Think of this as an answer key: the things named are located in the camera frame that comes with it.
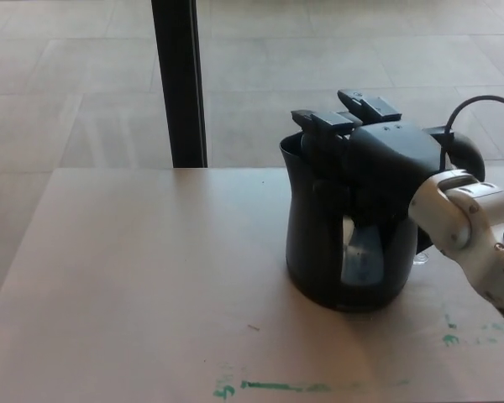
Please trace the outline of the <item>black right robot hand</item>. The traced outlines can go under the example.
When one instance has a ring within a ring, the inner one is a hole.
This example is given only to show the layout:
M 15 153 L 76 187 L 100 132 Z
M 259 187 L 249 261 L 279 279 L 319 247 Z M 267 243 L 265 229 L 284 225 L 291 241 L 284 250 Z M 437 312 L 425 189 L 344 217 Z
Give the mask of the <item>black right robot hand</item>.
M 322 198 L 358 226 L 406 218 L 417 189 L 440 171 L 439 143 L 381 97 L 340 90 L 338 98 L 343 112 L 291 111 Z

